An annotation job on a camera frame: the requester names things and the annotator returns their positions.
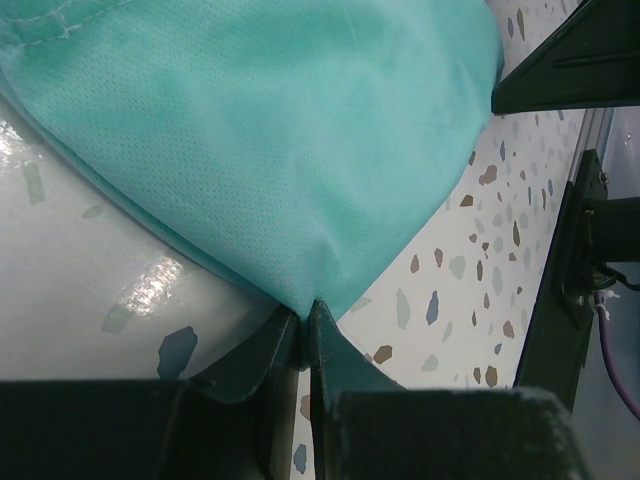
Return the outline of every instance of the brown speckle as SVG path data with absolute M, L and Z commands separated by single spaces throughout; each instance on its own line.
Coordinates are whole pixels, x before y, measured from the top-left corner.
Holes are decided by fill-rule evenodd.
M 518 23 L 518 30 L 520 30 L 520 36 L 524 41 L 524 15 L 522 14 L 522 10 L 518 9 L 518 13 L 516 14 L 516 22 Z
M 513 243 L 516 247 L 520 246 L 520 230 L 518 230 L 518 222 L 513 222 Z
M 495 165 L 489 165 L 487 170 L 484 172 L 484 175 L 480 175 L 478 181 L 480 182 L 480 185 L 488 185 L 495 182 L 496 178 L 498 178 L 498 167 Z
M 311 421 L 311 395 L 305 395 L 300 399 L 300 413 Z
M 420 270 L 420 259 L 417 255 L 414 255 L 411 259 L 411 266 L 409 267 L 409 270 L 411 270 L 411 273 L 416 273 Z
M 465 195 L 460 202 L 461 207 L 471 207 L 473 205 L 473 197 L 471 195 Z
M 487 371 L 484 374 L 484 379 L 491 388 L 495 387 L 498 384 L 498 371 L 495 367 L 489 365 L 487 367 Z
M 516 336 L 513 331 L 513 325 L 511 325 L 511 322 L 509 321 L 504 322 L 504 325 L 502 326 L 502 333 L 504 333 L 504 336 L 507 338 L 514 338 Z
M 392 355 L 393 355 L 393 348 L 391 347 L 391 345 L 383 345 L 373 355 L 373 360 L 377 364 L 382 365 L 384 362 L 389 360 L 392 357 Z
M 436 248 L 435 252 L 433 252 L 433 255 L 436 257 L 436 265 L 438 265 L 438 268 L 440 268 L 442 266 L 442 259 L 444 257 L 442 250 Z

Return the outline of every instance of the teal cloth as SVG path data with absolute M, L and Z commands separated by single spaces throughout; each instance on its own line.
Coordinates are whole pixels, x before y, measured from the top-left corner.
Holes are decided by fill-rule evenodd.
M 501 68 L 484 0 L 0 2 L 14 106 L 172 246 L 303 317 L 339 318 L 443 203 Z

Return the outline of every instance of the black cylinder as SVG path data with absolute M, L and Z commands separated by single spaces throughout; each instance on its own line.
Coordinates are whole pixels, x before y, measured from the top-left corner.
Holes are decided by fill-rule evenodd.
M 594 259 L 640 262 L 640 197 L 596 201 L 591 207 Z

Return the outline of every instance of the gray floor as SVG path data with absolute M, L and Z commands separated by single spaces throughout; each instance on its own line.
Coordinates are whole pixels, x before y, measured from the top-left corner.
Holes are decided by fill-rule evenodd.
M 640 107 L 619 109 L 605 155 L 610 198 L 640 196 Z M 640 281 L 637 264 L 615 265 Z M 608 301 L 610 343 L 626 387 L 640 402 L 640 293 L 614 287 Z M 586 367 L 578 384 L 574 425 L 596 478 L 640 479 L 640 422 L 629 413 L 607 376 L 594 323 Z

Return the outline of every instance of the terrazzo pattern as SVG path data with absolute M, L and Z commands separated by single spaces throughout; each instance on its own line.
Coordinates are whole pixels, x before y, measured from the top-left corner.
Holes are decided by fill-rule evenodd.
M 576 7 L 487 3 L 501 28 L 504 75 Z M 446 203 L 340 320 L 389 377 L 408 388 L 513 384 L 583 113 L 494 118 Z M 304 372 L 292 479 L 314 478 L 308 394 Z

